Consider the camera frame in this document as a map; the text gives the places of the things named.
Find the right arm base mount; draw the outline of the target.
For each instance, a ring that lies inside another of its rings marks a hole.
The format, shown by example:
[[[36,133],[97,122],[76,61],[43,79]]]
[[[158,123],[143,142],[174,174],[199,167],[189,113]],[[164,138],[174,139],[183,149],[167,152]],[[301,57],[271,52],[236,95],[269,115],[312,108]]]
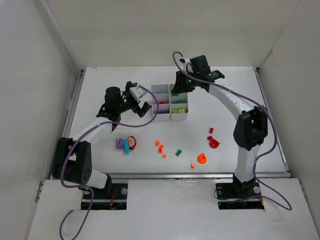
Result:
[[[214,197],[219,210],[264,210],[261,189],[257,181],[240,191],[234,182],[217,181]]]

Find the green number lego brick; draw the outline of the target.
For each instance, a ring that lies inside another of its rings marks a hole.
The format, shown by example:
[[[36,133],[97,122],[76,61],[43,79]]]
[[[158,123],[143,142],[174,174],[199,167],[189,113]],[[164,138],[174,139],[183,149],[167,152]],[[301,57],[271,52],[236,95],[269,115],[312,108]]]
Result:
[[[173,104],[183,104],[183,103],[184,103],[183,100],[177,100],[177,101],[175,101]]]

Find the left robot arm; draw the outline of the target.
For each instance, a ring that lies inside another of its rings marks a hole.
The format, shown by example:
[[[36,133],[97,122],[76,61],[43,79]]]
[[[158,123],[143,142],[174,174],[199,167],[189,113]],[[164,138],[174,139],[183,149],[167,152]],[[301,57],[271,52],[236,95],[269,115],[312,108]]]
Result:
[[[105,90],[104,103],[100,107],[93,122],[72,137],[61,137],[56,144],[52,172],[54,179],[60,180],[73,187],[94,188],[109,192],[112,178],[106,173],[99,172],[92,164],[92,144],[112,133],[121,125],[121,115],[132,111],[140,118],[151,109],[148,102],[140,106],[141,98],[150,90],[141,84],[128,81],[124,90],[112,86]]]

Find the light green lego brick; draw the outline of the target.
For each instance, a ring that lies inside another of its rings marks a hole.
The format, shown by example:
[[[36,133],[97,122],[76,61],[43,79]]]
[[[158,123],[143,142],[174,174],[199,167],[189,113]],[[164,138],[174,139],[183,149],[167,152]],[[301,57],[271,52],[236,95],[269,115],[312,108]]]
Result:
[[[179,108],[179,109],[177,110],[177,113],[178,113],[178,114],[185,114],[185,113],[187,113],[187,112],[188,112],[188,110],[185,109],[185,108]]]
[[[179,113],[179,110],[178,110],[178,109],[173,109],[173,110],[171,111],[171,113],[172,113],[172,114],[178,114],[178,113]]]

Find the purple lego stack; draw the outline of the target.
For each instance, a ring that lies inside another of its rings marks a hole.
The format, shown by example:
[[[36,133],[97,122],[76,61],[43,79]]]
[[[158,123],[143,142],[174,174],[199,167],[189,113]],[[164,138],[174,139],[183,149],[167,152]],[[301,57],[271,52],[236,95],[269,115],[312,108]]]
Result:
[[[160,111],[155,111],[153,114],[157,114],[157,115],[160,115],[160,114],[169,114],[170,111],[168,110],[160,110]]]

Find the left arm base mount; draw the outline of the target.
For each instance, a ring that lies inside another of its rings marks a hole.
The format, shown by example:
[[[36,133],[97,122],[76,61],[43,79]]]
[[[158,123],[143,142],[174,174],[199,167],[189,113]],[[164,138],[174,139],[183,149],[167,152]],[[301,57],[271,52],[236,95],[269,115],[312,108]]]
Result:
[[[104,189],[94,188],[91,210],[126,210],[128,196],[128,181],[115,181],[109,192]]]

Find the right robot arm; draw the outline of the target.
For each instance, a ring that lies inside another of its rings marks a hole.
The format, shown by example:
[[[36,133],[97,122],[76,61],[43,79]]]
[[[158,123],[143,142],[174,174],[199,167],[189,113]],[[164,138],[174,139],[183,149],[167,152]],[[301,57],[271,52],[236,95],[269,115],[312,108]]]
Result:
[[[233,138],[238,146],[238,157],[232,183],[238,192],[249,189],[255,184],[254,163],[268,135],[268,119],[263,107],[234,92],[223,73],[211,70],[205,55],[181,56],[173,61],[179,69],[172,90],[174,95],[200,87],[217,98],[235,118]]]

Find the orange round lego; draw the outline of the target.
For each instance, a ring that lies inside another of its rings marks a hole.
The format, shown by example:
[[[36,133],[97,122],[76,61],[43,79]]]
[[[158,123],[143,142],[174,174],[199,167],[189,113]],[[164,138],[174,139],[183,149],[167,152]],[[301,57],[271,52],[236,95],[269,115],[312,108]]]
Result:
[[[204,153],[201,153],[200,155],[197,156],[197,162],[199,164],[205,164],[207,162],[207,157]]]

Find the small orange lego pair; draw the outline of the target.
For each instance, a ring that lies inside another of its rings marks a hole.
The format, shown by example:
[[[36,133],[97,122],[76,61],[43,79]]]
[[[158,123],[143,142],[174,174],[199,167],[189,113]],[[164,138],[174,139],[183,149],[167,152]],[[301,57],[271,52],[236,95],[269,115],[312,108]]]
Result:
[[[164,147],[164,145],[158,140],[155,142],[155,145],[161,149]]]

